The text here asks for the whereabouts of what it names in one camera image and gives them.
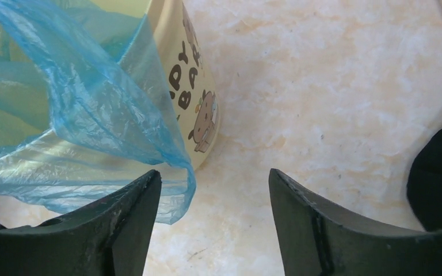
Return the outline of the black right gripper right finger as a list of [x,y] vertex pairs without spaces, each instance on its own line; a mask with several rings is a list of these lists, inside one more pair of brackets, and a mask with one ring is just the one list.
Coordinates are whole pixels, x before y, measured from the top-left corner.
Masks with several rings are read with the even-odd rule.
[[442,230],[365,217],[275,168],[268,182],[285,275],[442,275]]

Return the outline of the blue plastic trash bag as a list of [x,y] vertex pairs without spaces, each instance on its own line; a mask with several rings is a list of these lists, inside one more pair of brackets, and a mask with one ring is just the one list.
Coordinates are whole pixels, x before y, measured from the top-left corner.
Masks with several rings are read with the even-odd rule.
[[156,221],[196,190],[154,1],[0,1],[0,196],[56,213],[155,169]]

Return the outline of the yellow plastic trash bin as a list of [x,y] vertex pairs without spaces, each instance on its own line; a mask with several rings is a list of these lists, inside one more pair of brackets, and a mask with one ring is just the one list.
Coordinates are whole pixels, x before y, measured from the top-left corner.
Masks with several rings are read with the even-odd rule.
[[219,129],[215,82],[182,1],[154,1],[154,36],[174,112],[193,169],[206,159]]

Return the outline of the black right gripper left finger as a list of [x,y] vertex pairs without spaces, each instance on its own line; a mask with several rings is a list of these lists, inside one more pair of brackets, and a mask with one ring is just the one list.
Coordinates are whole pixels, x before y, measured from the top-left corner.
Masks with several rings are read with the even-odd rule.
[[38,226],[0,224],[0,275],[142,275],[161,184],[150,170]]

